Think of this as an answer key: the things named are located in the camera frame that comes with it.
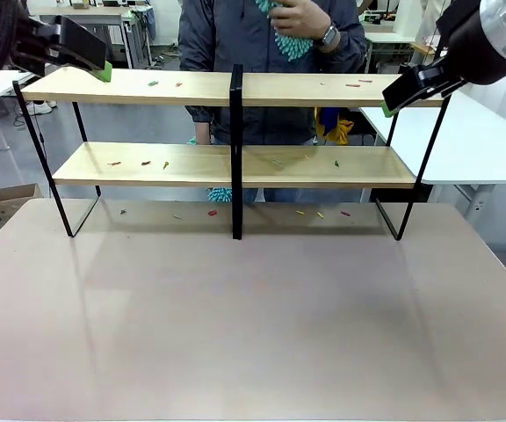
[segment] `teal cleaning cloth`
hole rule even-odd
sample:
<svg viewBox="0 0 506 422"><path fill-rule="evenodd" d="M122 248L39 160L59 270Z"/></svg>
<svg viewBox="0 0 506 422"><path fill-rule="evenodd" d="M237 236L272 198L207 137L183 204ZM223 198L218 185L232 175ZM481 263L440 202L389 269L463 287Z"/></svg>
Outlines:
<svg viewBox="0 0 506 422"><path fill-rule="evenodd" d="M273 7L282 5L279 2L273 2L271 0L255 0L255 3L257 3L261 12L266 13L267 16ZM275 41L280 52L288 58L289 62L303 57L314 45L312 40L287 37L279 33L275 33Z"/></svg>

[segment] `jacket sleeve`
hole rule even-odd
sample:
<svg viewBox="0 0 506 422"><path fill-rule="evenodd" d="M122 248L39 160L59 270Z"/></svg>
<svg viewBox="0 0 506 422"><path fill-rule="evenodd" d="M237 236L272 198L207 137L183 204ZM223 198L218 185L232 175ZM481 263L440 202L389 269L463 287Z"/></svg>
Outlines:
<svg viewBox="0 0 506 422"><path fill-rule="evenodd" d="M329 16L341 33L335 50L318 52L324 73L354 73L362 66L366 55L365 29L358 21L357 4L349 0L329 0Z"/></svg>
<svg viewBox="0 0 506 422"><path fill-rule="evenodd" d="M215 57L214 0L183 0L179 21L181 70L212 72ZM186 107L195 122L210 122L209 107Z"/></svg>

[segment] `cardboard box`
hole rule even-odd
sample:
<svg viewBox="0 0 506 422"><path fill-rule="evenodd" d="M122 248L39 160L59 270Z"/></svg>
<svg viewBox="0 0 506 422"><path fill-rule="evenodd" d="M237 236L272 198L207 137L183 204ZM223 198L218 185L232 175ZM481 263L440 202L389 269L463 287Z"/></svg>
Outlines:
<svg viewBox="0 0 506 422"><path fill-rule="evenodd" d="M32 198L42 198L42 192L36 183L0 189L0 229Z"/></svg>

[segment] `shelf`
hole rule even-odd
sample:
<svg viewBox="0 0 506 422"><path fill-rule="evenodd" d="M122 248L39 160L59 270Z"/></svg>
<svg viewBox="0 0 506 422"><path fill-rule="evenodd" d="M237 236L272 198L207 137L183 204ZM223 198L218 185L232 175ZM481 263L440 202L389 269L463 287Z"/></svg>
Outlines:
<svg viewBox="0 0 506 422"><path fill-rule="evenodd" d="M147 161L151 164L141 165ZM54 180L84 186L230 187L230 176L225 146L86 142ZM414 182L400 158L385 147L243 148L243 187L409 189Z"/></svg>
<svg viewBox="0 0 506 422"><path fill-rule="evenodd" d="M243 104L273 107L379 107L398 75L253 73L243 75ZM62 68L23 89L26 100L178 106L228 106L231 74L114 69L110 83ZM148 86L157 81L155 86ZM434 97L413 106L440 106Z"/></svg>

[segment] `person's hand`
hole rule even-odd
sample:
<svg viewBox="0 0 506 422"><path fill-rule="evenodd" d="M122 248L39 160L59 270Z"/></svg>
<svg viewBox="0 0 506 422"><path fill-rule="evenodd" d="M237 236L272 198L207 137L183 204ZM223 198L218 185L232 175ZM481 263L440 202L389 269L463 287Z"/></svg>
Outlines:
<svg viewBox="0 0 506 422"><path fill-rule="evenodd" d="M311 40L321 40L325 36L331 18L312 0L278 1L287 6L274 7L269 13L271 25L278 33Z"/></svg>
<svg viewBox="0 0 506 422"><path fill-rule="evenodd" d="M210 123L195 123L194 131L198 145L210 145Z"/></svg>

